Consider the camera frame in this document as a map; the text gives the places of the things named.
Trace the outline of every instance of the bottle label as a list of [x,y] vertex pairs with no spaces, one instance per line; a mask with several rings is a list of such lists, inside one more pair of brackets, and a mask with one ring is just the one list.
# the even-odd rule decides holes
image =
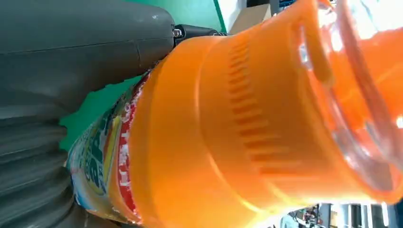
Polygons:
[[[137,101],[148,77],[149,74],[130,87],[111,109],[76,140],[68,153],[66,167],[72,174],[78,204],[107,219],[141,221],[131,191],[128,138]],[[117,185],[114,189],[118,193],[110,192],[111,185]],[[129,217],[135,216],[137,219],[129,219],[117,211],[109,198],[111,194],[118,194],[133,212]]]

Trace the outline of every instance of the bottle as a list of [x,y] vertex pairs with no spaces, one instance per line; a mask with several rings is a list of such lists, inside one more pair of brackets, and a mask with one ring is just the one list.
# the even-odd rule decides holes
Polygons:
[[399,9],[299,0],[235,36],[182,42],[73,146],[78,202],[155,228],[266,228],[319,202],[397,202]]

